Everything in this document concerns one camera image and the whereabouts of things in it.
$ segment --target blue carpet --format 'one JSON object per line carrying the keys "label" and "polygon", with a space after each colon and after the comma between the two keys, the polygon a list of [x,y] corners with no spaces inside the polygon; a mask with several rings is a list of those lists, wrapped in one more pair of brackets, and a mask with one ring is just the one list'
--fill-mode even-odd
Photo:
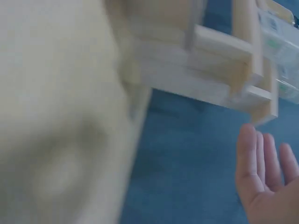
{"label": "blue carpet", "polygon": [[[231,0],[210,0],[205,25],[231,32]],[[280,0],[299,12],[299,0]],[[235,142],[245,113],[154,90],[121,224],[246,224],[234,184]],[[299,158],[299,106],[259,127]]]}

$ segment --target clear plastic box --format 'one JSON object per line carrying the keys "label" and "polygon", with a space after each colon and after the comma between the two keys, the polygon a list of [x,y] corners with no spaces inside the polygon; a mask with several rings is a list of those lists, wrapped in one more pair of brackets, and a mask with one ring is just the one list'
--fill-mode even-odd
{"label": "clear plastic box", "polygon": [[299,104],[299,30],[259,10],[264,56],[278,66],[280,97]]}

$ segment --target hand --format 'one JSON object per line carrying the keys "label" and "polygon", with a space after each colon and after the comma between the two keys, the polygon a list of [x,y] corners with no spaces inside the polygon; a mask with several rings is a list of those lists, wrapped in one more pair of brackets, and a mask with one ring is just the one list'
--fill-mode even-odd
{"label": "hand", "polygon": [[285,185],[273,136],[243,125],[235,182],[251,224],[299,223],[299,166],[289,145],[282,144],[279,154]]}

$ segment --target fingers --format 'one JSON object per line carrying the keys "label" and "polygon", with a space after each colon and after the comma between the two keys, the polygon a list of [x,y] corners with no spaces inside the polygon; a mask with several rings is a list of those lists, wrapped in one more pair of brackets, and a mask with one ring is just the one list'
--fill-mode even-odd
{"label": "fingers", "polygon": [[277,152],[275,148],[275,141],[272,135],[264,134],[263,135],[263,149],[264,149],[264,158],[265,158],[265,167],[266,167],[266,185],[270,190],[276,192],[282,185],[280,165],[277,158]]}
{"label": "fingers", "polygon": [[279,149],[281,168],[285,176],[285,184],[299,176],[299,166],[296,157],[288,144],[282,144]]}
{"label": "fingers", "polygon": [[256,133],[256,163],[257,175],[260,177],[262,183],[265,185],[265,159],[263,153],[263,134]]}
{"label": "fingers", "polygon": [[257,175],[256,138],[257,133],[252,125],[242,126],[237,142],[235,180],[245,209],[248,209],[254,199],[264,192],[264,186]]}

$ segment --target wooden frame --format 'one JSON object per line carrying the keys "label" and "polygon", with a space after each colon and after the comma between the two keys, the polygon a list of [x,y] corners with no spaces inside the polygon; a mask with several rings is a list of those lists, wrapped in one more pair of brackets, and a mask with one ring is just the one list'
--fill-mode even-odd
{"label": "wooden frame", "polygon": [[[140,4],[142,0],[131,0],[131,4],[136,1]],[[201,9],[196,15],[200,21],[206,2],[194,1],[193,5]],[[159,2],[153,1],[152,8],[156,9]],[[185,1],[177,0],[173,7],[181,6],[180,2]],[[193,17],[186,14],[187,6],[184,7],[178,17],[187,16],[193,23]],[[192,24],[170,23],[163,15],[153,21],[140,11],[131,12],[131,26],[146,85],[248,112],[256,125],[277,117],[276,69],[263,57],[255,0],[233,0],[234,36],[195,24],[192,40],[188,37]],[[186,39],[193,41],[187,50]]]}

